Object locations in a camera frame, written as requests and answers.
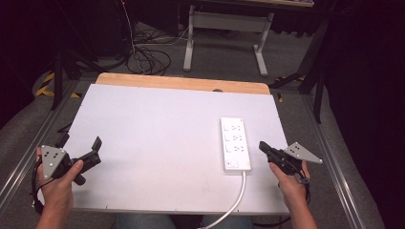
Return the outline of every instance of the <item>gray floor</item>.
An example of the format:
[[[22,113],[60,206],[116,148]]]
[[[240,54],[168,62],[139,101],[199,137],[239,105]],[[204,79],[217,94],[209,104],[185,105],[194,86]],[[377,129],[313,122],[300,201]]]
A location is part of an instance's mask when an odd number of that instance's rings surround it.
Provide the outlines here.
[[[295,73],[308,48],[310,37],[296,38],[293,34],[269,33],[266,46],[263,50],[266,61],[268,77],[261,77],[252,51],[252,45],[260,39],[259,34],[241,32],[234,38],[225,38],[212,31],[203,31],[195,37],[195,50],[192,70],[186,73],[182,70],[182,61],[185,53],[185,41],[181,40],[172,46],[153,46],[155,49],[167,52],[172,58],[172,65],[166,75],[223,79],[235,81],[272,83],[278,76],[288,76]],[[128,73],[126,68],[119,67],[111,72]],[[42,83],[45,74],[41,76],[32,88],[36,92]],[[94,82],[94,77],[83,77],[75,82],[76,93],[85,94],[88,86]],[[291,82],[285,87],[272,90],[280,93],[284,102],[276,101],[280,118],[285,130],[288,143],[300,142],[319,157],[325,158],[323,142],[319,138],[322,130],[333,154],[334,166],[341,169],[341,174],[347,181],[347,187],[354,203],[356,214],[348,210],[339,187],[333,179],[332,168],[324,163],[311,164],[311,203],[309,205],[320,228],[384,228],[375,203],[357,173],[351,155],[340,135],[333,113],[328,104],[328,94],[325,93],[321,118],[322,124],[315,125],[313,117],[306,105],[307,97],[299,95],[297,86],[299,82]],[[35,101],[17,114],[0,131],[0,184],[6,185],[13,182],[14,168],[25,153],[33,154],[32,140],[38,132],[45,133],[45,137],[37,143],[54,144],[59,134],[58,129],[69,124],[75,118],[82,98],[69,98],[61,108],[57,119],[49,130],[43,131],[43,123],[50,113],[53,99],[47,96],[37,96]],[[7,208],[0,216],[0,228],[33,228],[38,220],[38,215],[31,208],[32,199],[30,190],[31,169],[21,179],[15,194],[10,199]],[[361,227],[353,225],[351,216],[357,215],[362,223]],[[113,213],[72,212],[66,228],[111,228],[115,220]],[[275,222],[276,217],[254,217],[256,222]],[[283,228],[291,228],[290,223]]]

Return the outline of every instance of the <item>white tabletop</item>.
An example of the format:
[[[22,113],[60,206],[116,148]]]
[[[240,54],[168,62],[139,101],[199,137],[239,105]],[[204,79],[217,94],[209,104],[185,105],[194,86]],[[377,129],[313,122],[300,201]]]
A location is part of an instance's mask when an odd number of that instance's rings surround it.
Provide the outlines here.
[[[287,147],[270,94],[92,85],[64,149],[71,158],[102,140],[101,163],[74,184],[75,208],[109,212],[208,214],[236,201],[242,176],[224,172],[220,119],[241,117],[252,170],[235,214],[287,214],[263,140]]]

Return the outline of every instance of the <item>white power strip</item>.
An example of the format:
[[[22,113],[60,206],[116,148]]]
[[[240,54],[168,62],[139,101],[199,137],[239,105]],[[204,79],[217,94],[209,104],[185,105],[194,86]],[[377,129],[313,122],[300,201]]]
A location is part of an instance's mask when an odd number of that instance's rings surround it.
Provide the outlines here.
[[[224,170],[240,172],[251,170],[245,135],[244,120],[239,117],[222,117]]]

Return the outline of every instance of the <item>metal bracket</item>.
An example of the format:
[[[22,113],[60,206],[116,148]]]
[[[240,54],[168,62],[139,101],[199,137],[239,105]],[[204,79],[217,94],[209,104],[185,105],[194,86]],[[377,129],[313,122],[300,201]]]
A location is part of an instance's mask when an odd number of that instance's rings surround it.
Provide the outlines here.
[[[315,156],[313,153],[304,148],[304,146],[300,145],[298,142],[294,142],[290,146],[286,147],[284,152],[296,159],[306,160],[318,164],[323,163],[322,159]]]
[[[44,166],[45,179],[52,177],[54,171],[57,169],[65,155],[66,151],[63,149],[46,145],[42,146],[42,164]]]

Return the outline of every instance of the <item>white cable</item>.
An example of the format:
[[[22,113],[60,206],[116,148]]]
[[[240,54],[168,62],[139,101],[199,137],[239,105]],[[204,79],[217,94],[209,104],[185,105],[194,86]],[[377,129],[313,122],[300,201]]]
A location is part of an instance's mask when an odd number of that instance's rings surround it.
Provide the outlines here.
[[[242,190],[241,193],[239,194],[238,200],[236,200],[235,204],[229,209],[229,211],[227,211],[227,213],[225,213],[221,218],[219,218],[218,220],[216,220],[215,222],[211,223],[210,225],[206,226],[206,227],[200,227],[198,229],[208,229],[211,228],[215,225],[217,225],[220,221],[222,221],[223,219],[225,219],[230,213],[233,212],[233,210],[238,206],[239,202],[242,199],[242,196],[244,195],[244,191],[245,191],[245,185],[246,185],[246,172],[243,171],[242,172],[242,177],[244,179],[244,182],[242,184]]]
[[[170,46],[170,45],[174,45],[176,43],[178,43],[180,40],[182,40],[182,38],[184,37],[185,33],[188,31],[188,27],[187,29],[185,29],[185,31],[182,33],[181,37],[179,37],[179,39],[177,41],[175,41],[174,43],[171,44],[138,44],[137,46]],[[168,39],[171,37],[162,37],[162,38],[155,38],[153,39],[153,41],[155,40],[161,40],[161,39]]]
[[[127,11],[126,11],[125,3],[124,3],[123,0],[121,0],[121,4],[122,4],[122,7],[124,8],[125,16],[126,16],[126,18],[127,18],[127,22],[128,22],[128,26],[129,26],[129,32],[130,32],[130,34],[131,34],[131,46],[132,46],[132,51],[134,52],[134,57],[135,57],[135,53],[137,53],[137,52],[135,52],[134,36],[133,36],[133,34],[132,34],[131,21],[129,20],[128,13],[127,13]],[[145,74],[145,70],[141,67],[140,61],[137,60],[137,62],[138,62],[138,67],[142,70],[143,74]]]

